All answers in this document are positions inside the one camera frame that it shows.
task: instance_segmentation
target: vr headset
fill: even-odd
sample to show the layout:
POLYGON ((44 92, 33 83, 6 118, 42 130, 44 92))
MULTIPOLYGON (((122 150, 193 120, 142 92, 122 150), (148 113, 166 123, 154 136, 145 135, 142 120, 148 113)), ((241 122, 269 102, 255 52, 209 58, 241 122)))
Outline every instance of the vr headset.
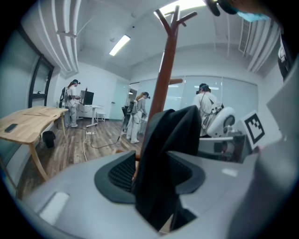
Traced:
POLYGON ((150 99, 150 95, 147 92, 142 92, 143 95, 146 95, 150 99))
POLYGON ((73 80, 72 81, 73 84, 77 83, 77 84, 81 84, 81 82, 78 82, 78 80, 73 80))
POLYGON ((203 84, 203 85, 198 89, 198 91, 196 91, 196 94, 197 94, 197 95, 199 94, 200 89, 209 89, 209 86, 208 86, 207 84, 203 84))

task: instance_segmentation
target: table leg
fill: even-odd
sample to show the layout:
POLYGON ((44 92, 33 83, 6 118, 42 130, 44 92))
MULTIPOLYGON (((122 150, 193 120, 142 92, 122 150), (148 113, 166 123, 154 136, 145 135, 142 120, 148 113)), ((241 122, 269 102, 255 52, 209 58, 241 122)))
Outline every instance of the table leg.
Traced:
POLYGON ((36 164, 39 173, 41 174, 41 176, 43 177, 43 179, 45 181, 47 181, 49 179, 48 175, 46 174, 45 170, 43 170, 42 164, 39 161, 39 158, 38 158, 37 152, 36 152, 36 148, 34 147, 34 143, 29 144, 29 149, 30 149, 30 153, 32 155, 33 161, 36 164))
POLYGON ((95 108, 93 108, 92 123, 90 125, 86 125, 87 128, 98 124, 94 122, 94 118, 95 118, 95 108))
POLYGON ((94 124, 94 118, 95 118, 95 108, 93 108, 92 125, 94 124))
POLYGON ((62 125, 62 131, 64 133, 64 139, 65 142, 67 143, 66 135, 65 135, 65 129, 64 129, 64 113, 61 113, 61 125, 62 125))
POLYGON ((1 165, 1 168, 4 172, 4 174, 6 175, 6 177, 8 178, 8 180, 11 182, 12 186, 14 187, 14 189, 17 191, 18 188, 17 186, 15 185, 15 183, 13 182, 12 178, 10 177, 9 173, 8 173, 8 170, 6 169, 5 165, 4 165, 4 162, 2 160, 2 158, 0 157, 0 165, 1 165))

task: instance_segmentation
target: air vent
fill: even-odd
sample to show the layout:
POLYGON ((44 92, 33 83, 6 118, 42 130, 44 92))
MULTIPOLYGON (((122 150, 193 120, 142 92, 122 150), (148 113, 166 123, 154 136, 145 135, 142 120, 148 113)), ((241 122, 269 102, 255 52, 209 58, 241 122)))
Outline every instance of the air vent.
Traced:
POLYGON ((248 45, 250 28, 251 28, 251 22, 242 19, 242 30, 241 30, 241 38, 240 38, 240 43, 239 43, 239 50, 243 54, 245 54, 245 51, 246 51, 246 48, 248 45))

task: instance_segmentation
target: wooden floor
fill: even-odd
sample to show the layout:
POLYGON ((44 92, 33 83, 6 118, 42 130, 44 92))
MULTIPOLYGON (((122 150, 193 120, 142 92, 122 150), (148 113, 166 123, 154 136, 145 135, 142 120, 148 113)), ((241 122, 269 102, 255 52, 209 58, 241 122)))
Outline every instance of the wooden floor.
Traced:
MULTIPOLYGON (((81 119, 78 120, 77 123, 78 127, 86 129, 86 125, 90 124, 90 120, 81 119)), ((97 126, 88 128, 89 131, 96 132, 96 134, 93 135, 93 147, 102 147, 107 144, 115 143, 121 134, 121 127, 121 121, 106 120, 105 123, 101 121, 97 126)), ((55 146, 53 148, 47 148, 44 142, 40 142, 36 147, 41 164, 49 178, 52 178, 70 165, 85 162, 83 141, 86 139, 86 130, 80 128, 66 129, 66 137, 68 139, 68 145, 66 145, 62 130, 57 129, 55 125, 52 129, 56 135, 56 139, 54 140, 55 146)), ((140 142, 131 144, 130 141, 126 139, 126 135, 123 134, 116 144, 96 149, 91 147, 91 135, 88 135, 84 143, 87 160, 90 161, 105 155, 110 155, 115 152, 116 149, 124 151, 135 150, 136 153, 139 154, 143 142, 143 135, 140 134, 137 137, 140 142)), ((36 166, 30 157, 20 179, 18 198, 23 199, 42 183, 43 180, 39 176, 36 166)))

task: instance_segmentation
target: white cable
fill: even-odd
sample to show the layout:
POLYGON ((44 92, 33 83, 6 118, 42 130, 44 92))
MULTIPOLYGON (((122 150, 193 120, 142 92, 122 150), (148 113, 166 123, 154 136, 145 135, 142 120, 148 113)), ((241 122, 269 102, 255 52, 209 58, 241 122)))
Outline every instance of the white cable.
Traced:
POLYGON ((86 140, 87 140, 87 134, 86 134, 86 139, 83 141, 83 152, 84 152, 85 160, 87 162, 87 158, 86 158, 86 155, 85 155, 85 148, 84 148, 84 143, 85 143, 86 140))

